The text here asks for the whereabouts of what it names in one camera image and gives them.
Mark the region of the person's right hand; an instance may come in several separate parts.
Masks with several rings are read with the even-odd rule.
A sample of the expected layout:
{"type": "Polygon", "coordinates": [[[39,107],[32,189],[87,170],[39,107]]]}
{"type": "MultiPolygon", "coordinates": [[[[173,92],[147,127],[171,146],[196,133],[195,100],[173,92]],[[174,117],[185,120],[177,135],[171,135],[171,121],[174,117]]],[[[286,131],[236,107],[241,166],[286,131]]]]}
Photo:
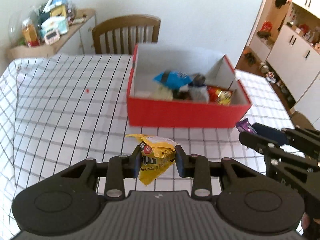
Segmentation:
{"type": "Polygon", "coordinates": [[[304,213],[302,217],[303,237],[306,239],[319,239],[319,219],[312,219],[304,213]]]}

